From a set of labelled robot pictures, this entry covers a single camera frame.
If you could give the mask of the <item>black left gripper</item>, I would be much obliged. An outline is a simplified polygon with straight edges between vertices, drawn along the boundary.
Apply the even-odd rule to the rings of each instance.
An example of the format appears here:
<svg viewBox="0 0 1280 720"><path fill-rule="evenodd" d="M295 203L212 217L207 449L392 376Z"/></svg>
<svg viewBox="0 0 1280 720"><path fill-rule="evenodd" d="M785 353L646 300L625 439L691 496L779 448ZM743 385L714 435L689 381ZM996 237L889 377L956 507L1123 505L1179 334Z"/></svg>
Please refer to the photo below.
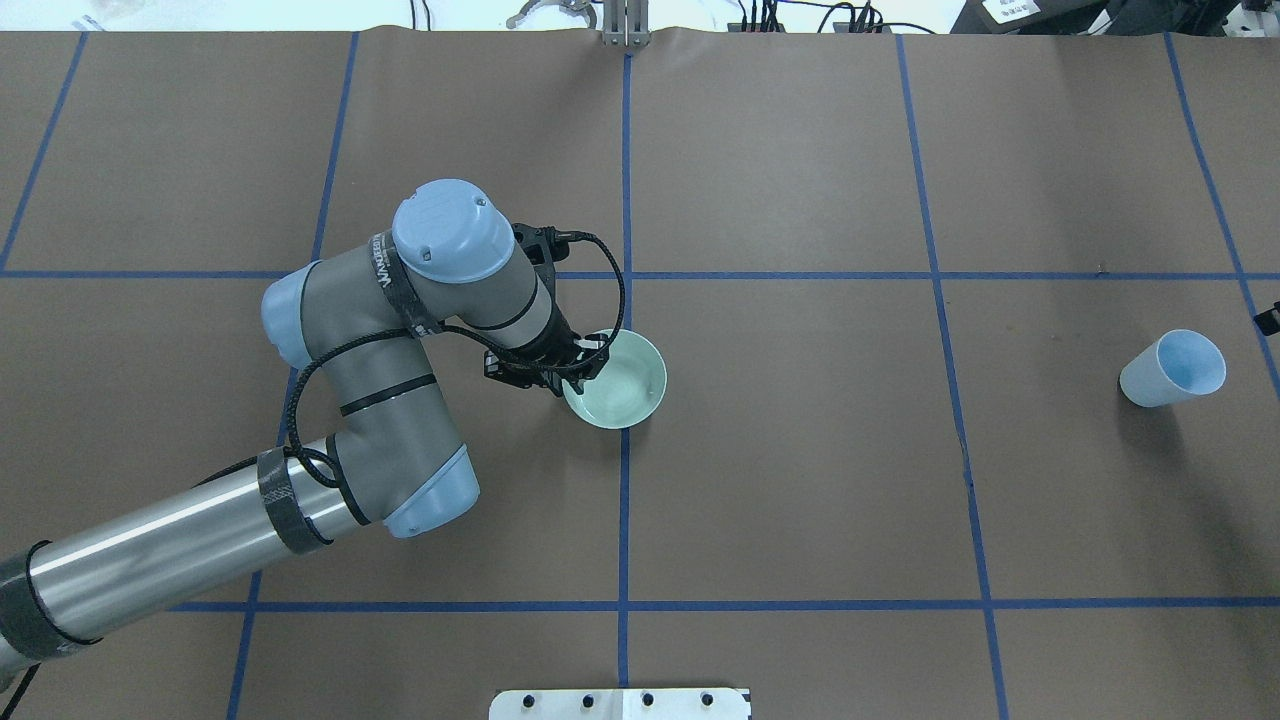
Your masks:
<svg viewBox="0 0 1280 720"><path fill-rule="evenodd" d="M612 331L580 334L559 309L553 309L547 327L530 343L500 354L486 351L484 375L521 389L540 387L564 397L582 396L585 384L609 360L612 343Z"/></svg>

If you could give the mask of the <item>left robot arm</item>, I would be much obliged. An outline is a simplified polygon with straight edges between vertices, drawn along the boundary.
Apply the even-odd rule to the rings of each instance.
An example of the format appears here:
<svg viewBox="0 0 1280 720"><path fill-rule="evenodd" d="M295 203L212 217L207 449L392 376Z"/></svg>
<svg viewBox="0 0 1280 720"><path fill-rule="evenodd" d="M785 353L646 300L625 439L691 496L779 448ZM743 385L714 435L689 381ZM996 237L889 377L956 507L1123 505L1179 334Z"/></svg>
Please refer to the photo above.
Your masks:
<svg viewBox="0 0 1280 720"><path fill-rule="evenodd" d="M285 438L193 488L3 562L3 684L274 562L383 524L412 538L479 483L422 341L485 350L488 379L581 393L620 325L572 331L556 264L585 231L509 222L475 184L435 179L366 245L268 287L264 331L297 377Z"/></svg>

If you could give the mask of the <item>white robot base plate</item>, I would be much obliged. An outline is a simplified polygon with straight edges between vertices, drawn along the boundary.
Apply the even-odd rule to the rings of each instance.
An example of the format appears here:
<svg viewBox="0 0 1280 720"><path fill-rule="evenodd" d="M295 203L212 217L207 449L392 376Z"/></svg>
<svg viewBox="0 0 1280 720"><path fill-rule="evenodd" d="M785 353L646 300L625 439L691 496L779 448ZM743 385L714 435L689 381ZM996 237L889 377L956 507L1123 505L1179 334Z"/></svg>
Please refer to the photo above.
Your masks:
<svg viewBox="0 0 1280 720"><path fill-rule="evenodd" d="M489 719L751 719L750 691L575 688L502 691Z"/></svg>

